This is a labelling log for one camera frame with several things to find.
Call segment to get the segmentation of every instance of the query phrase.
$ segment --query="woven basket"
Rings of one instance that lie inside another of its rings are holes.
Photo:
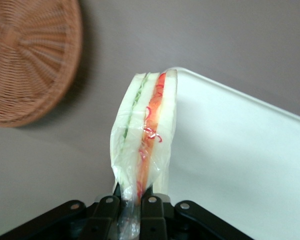
[[[50,111],[73,81],[81,48],[77,0],[0,0],[0,127]]]

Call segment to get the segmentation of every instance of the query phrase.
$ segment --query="tomato slice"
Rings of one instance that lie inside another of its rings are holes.
[[[146,191],[148,175],[149,175],[149,165],[151,159],[151,153],[154,148],[154,141],[158,139],[158,142],[161,143],[163,139],[157,133],[158,121],[160,116],[160,105],[163,98],[164,87],[165,87],[166,73],[162,73],[155,85],[153,90],[152,98],[147,109],[147,116],[144,119],[144,128],[141,138],[141,146],[139,148],[140,154],[140,164],[138,166],[138,175],[137,175],[137,196],[138,202],[140,203],[142,195]]]

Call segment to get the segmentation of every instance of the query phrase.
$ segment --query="metal screw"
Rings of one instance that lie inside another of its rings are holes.
[[[189,209],[190,208],[190,206],[189,206],[189,204],[188,203],[181,203],[180,204],[180,207],[183,209],[183,210],[187,210],[187,209]]]
[[[105,202],[107,203],[107,204],[110,204],[110,203],[112,203],[114,201],[114,199],[112,198],[112,197],[108,197],[106,200],[105,200]]]
[[[80,203],[75,203],[75,204],[72,204],[70,209],[71,210],[75,210],[75,209],[78,209],[80,207]]]
[[[154,196],[149,197],[148,199],[149,203],[155,203],[157,201],[157,198],[155,198]]]

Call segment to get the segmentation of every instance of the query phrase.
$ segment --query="plastic wrap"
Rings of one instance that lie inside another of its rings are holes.
[[[124,204],[118,220],[121,240],[139,235],[141,197],[147,188],[167,193],[176,95],[177,71],[136,74],[119,107],[110,156]]]

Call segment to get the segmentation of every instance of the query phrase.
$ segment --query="wrapped sandwich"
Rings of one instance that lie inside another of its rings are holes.
[[[167,194],[176,126],[177,71],[136,74],[119,107],[110,136],[111,166],[125,204],[119,238],[140,231],[141,197],[148,187]]]

